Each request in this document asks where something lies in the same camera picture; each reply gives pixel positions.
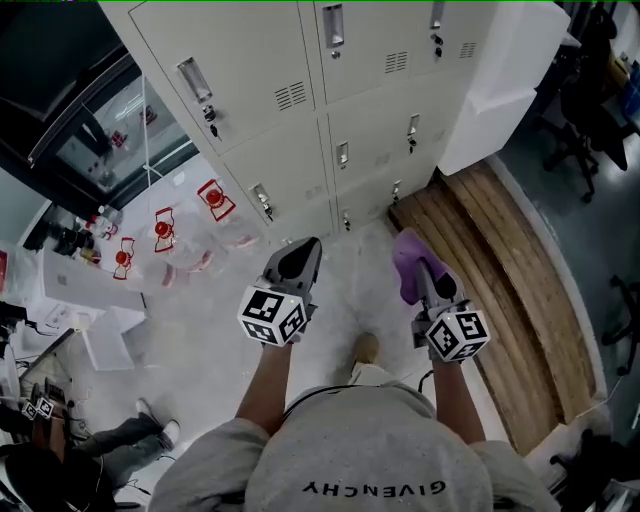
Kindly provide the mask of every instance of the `red object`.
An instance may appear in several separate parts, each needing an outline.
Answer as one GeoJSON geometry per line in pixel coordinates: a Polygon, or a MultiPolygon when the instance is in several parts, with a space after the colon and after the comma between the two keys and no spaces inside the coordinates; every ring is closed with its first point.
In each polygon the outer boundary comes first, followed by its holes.
{"type": "Polygon", "coordinates": [[[163,208],[156,212],[155,232],[158,235],[158,240],[156,241],[155,252],[168,251],[173,247],[174,223],[173,208],[163,208]]]}
{"type": "Polygon", "coordinates": [[[216,222],[224,219],[236,207],[236,203],[224,194],[222,187],[218,185],[216,180],[209,180],[202,185],[198,189],[198,196],[209,207],[216,222]]]}
{"type": "Polygon", "coordinates": [[[116,263],[118,266],[113,271],[113,278],[119,281],[127,279],[127,272],[131,268],[131,260],[133,259],[133,244],[135,240],[125,236],[120,241],[120,250],[116,253],[116,263]]]}

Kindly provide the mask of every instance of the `black chair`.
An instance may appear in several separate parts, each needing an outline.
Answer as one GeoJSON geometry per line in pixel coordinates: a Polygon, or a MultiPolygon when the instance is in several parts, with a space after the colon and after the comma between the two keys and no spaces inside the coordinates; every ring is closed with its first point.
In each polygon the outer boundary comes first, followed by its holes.
{"type": "Polygon", "coordinates": [[[622,292],[622,298],[631,315],[631,321],[626,327],[619,329],[616,332],[605,333],[602,337],[602,344],[604,346],[614,345],[620,340],[631,335],[631,348],[629,349],[629,359],[627,364],[618,368],[618,375],[628,375],[631,372],[631,366],[633,360],[636,357],[636,349],[638,342],[640,342],[640,283],[631,283],[629,286],[624,284],[618,276],[611,278],[611,286],[620,288],[622,292]]]}
{"type": "Polygon", "coordinates": [[[566,148],[558,148],[544,162],[547,171],[568,156],[575,156],[589,192],[582,196],[585,203],[591,201],[595,189],[592,174],[598,172],[598,162],[591,151],[603,151],[620,169],[627,170],[624,153],[624,133],[613,116],[602,106],[606,99],[603,84],[607,63],[611,54],[610,39],[616,37],[616,26],[609,14],[601,7],[595,7],[582,37],[579,73],[569,79],[560,90],[560,108],[567,120],[560,128],[539,116],[534,127],[550,131],[566,148]]]}

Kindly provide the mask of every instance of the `sneaker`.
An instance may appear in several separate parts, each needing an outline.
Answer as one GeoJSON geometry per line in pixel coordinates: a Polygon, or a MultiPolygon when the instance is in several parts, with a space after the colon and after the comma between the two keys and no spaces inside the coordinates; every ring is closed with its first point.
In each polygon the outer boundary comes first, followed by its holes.
{"type": "Polygon", "coordinates": [[[374,364],[380,352],[380,342],[373,334],[363,332],[356,339],[353,348],[353,365],[356,363],[374,364]]]}
{"type": "Polygon", "coordinates": [[[163,441],[168,445],[169,450],[173,450],[180,438],[180,425],[176,420],[167,423],[160,433],[163,441]]]}
{"type": "Polygon", "coordinates": [[[153,421],[158,423],[158,420],[155,419],[153,413],[151,412],[151,407],[149,407],[149,404],[144,398],[138,398],[136,400],[136,411],[138,412],[138,414],[144,414],[145,416],[148,416],[153,421]]]}

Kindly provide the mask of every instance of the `gray sweatshirt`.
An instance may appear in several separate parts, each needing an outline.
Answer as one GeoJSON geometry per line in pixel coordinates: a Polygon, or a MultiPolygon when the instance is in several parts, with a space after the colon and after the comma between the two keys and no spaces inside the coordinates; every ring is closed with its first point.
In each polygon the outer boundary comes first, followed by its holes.
{"type": "Polygon", "coordinates": [[[195,441],[149,511],[560,510],[508,444],[467,446],[433,416],[398,383],[307,393],[271,438],[234,419],[195,441]]]}

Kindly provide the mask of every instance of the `wooden pallet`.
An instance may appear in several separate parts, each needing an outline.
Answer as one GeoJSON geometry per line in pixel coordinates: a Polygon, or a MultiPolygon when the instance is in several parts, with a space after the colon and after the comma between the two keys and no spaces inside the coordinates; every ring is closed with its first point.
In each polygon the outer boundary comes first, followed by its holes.
{"type": "Polygon", "coordinates": [[[493,336],[476,357],[519,453],[589,407],[595,383],[573,309],[526,218],[486,164],[391,207],[458,273],[493,336]]]}

